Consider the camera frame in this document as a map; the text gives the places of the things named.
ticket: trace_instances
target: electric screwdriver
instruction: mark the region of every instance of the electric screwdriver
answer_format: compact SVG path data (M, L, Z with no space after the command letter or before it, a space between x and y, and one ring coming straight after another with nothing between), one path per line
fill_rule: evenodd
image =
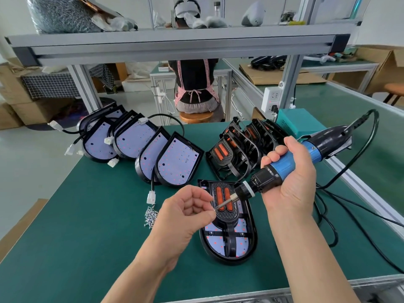
M349 126L335 126L327 128L313 135L302 136L307 138L302 144L310 153L313 163L330 158L344 149L350 149L353 131L363 124L373 110L367 112L361 118L355 120ZM280 186L285 178L295 170L293 154L289 151L277 162L270 163L251 176L250 181L244 181L235 188L230 199L218 205L215 210L224 207L227 203L238 200L245 201L255 196L256 192L265 193L270 189Z

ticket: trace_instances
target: apron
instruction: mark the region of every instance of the apron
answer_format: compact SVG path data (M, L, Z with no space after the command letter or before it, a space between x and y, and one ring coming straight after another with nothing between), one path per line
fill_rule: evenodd
M198 95L199 103L201 101L201 98L199 97L199 94L201 93L201 90L207 90L213 97L215 97L216 101L220 103L219 96L215 91L213 90L213 85L210 83L210 74L209 74L209 63L207 59L204 59L204 64L205 64L205 73L206 73L206 84L207 87L205 89L193 89L193 90L185 90L184 89L184 82L182 81L182 70L181 70L181 61L177 60L177 69L178 69L178 76L181 85L178 86L178 92L175 94L175 100L174 104L177 106L178 102L181 100L181 98L184 96L185 93L189 93L189 96L191 99L189 100L189 103L192 102L192 95L196 93Z

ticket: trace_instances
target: hand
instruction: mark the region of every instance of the hand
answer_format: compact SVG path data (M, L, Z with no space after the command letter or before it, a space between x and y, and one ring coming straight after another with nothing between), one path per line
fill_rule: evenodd
M298 215L312 214L314 195L316 193L316 169L311 161L306 147L292 136L285 137L285 146L279 145L275 151L269 152L261 160L261 168L276 162L288 149L293 154L296 169L291 172L281 186L275 187L262 194L268 215L281 211L294 212Z
M216 218L211 201L213 197L206 190L191 185L166 199L145 241L145 255L154 257L156 253L154 261L161 262L167 271L173 270L192 235Z

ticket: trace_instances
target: black shirt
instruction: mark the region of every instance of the black shirt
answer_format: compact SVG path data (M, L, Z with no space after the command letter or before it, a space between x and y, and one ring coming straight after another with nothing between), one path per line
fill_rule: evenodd
M208 59L209 63L209 77L210 83L212 84L214 81L213 77L213 70L219 60L215 59ZM176 60L169 60L170 67L174 70L175 75L177 76L177 84L181 86L181 81L179 80L178 76L178 68L177 68L177 61ZM199 94L199 97L202 102L209 101L212 98L212 95L209 91L205 90L208 86L206 84L206 73L205 73L205 64L203 59L192 59L192 60L182 60L181 61L181 72L182 72L182 81L184 82L184 89L185 90L199 90L204 89ZM190 102L191 96L188 92L184 94L181 98L181 102L184 103L191 103L196 104L199 103L199 99L196 93L192 95L192 102Z

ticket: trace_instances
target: black and white checkered fabric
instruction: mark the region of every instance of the black and white checkered fabric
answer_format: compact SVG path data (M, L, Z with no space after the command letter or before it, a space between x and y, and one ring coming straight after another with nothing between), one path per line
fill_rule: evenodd
M91 77L98 77L108 88L114 87L114 76L105 64L89 67ZM39 98L75 98L80 97L69 71L57 73L34 72L21 76L32 99Z

